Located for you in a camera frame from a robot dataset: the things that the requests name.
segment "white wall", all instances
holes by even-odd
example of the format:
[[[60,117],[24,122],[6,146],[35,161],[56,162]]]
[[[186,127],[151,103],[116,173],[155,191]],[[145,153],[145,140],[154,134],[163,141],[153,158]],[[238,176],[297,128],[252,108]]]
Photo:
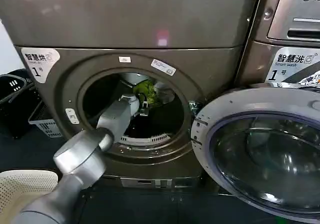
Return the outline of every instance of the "white wall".
[[[24,68],[4,25],[0,22],[0,75]]]
[[[5,27],[0,21],[0,75],[24,68]]]

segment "white basket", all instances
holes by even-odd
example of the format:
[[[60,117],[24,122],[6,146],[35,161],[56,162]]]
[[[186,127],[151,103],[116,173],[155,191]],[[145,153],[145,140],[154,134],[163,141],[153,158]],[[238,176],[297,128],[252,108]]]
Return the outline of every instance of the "white basket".
[[[46,170],[11,170],[0,173],[0,223],[10,224],[28,203],[51,192],[58,176]]]

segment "brown washing machine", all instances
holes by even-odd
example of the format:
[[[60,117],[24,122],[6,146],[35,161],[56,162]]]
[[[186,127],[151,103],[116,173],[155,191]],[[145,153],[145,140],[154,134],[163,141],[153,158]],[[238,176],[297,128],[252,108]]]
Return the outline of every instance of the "brown washing machine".
[[[320,223],[319,7],[258,0],[238,88],[203,107],[191,128],[193,150],[220,186],[304,223]]]
[[[141,113],[106,154],[105,178],[194,186],[200,108],[234,80],[256,0],[0,0],[0,17],[65,137],[123,93]]]

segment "black basket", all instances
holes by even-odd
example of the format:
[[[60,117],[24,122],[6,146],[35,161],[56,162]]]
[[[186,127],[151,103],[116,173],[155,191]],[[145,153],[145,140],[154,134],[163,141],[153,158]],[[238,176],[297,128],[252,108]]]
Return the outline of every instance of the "black basket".
[[[0,76],[0,134],[19,138],[30,125],[28,118],[40,96],[26,70]]]

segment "sticker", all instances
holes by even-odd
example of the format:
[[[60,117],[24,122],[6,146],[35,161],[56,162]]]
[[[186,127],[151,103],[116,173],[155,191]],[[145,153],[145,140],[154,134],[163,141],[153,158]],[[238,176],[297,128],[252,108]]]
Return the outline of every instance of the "sticker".
[[[284,47],[277,51],[265,82],[300,83],[320,71],[320,49]]]
[[[55,49],[22,48],[21,53],[39,83],[46,82],[51,68],[60,59],[60,54]]]
[[[119,62],[120,63],[131,63],[131,57],[119,56]]]
[[[67,117],[69,118],[69,121],[72,123],[72,124],[80,124],[79,120],[78,120],[78,117],[75,113],[75,110],[72,109],[72,108],[66,108],[66,115]]]
[[[176,69],[174,67],[171,67],[170,65],[160,60],[153,60],[151,66],[171,76],[174,75],[176,72]]]

